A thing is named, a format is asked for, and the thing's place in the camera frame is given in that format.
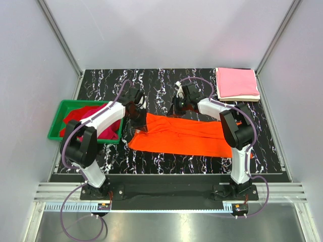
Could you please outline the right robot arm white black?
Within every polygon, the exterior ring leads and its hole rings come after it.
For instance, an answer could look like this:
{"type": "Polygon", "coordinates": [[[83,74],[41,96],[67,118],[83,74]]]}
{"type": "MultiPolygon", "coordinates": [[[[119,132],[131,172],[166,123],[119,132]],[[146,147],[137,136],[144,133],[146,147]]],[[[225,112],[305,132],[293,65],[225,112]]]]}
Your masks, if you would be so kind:
{"type": "Polygon", "coordinates": [[[211,116],[221,121],[225,141],[232,150],[232,171],[227,185],[214,186],[216,200],[258,200],[256,186],[252,184],[250,169],[251,147],[256,132],[248,107],[240,103],[228,105],[203,97],[190,83],[175,84],[168,116],[183,116],[187,111],[211,116]]]}

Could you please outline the orange t shirt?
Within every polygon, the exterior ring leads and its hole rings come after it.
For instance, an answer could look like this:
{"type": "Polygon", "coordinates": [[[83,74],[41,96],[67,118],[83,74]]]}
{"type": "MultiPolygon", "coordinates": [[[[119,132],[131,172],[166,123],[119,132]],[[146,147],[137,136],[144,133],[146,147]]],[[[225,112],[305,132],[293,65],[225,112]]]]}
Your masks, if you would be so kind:
{"type": "Polygon", "coordinates": [[[128,147],[137,151],[232,158],[220,122],[147,114],[147,132],[136,132],[128,147]]]}

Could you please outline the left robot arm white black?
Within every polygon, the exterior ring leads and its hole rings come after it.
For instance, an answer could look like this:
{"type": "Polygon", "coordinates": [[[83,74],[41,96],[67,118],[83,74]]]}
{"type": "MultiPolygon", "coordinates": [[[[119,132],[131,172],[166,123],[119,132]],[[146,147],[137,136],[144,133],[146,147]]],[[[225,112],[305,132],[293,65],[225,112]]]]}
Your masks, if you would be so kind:
{"type": "Polygon", "coordinates": [[[100,170],[96,157],[97,139],[115,122],[128,118],[132,128],[147,132],[147,110],[144,93],[134,87],[120,91],[115,100],[80,121],[70,120],[60,147],[63,165],[81,173],[85,179],[84,192],[102,200],[112,195],[109,181],[100,170]]]}

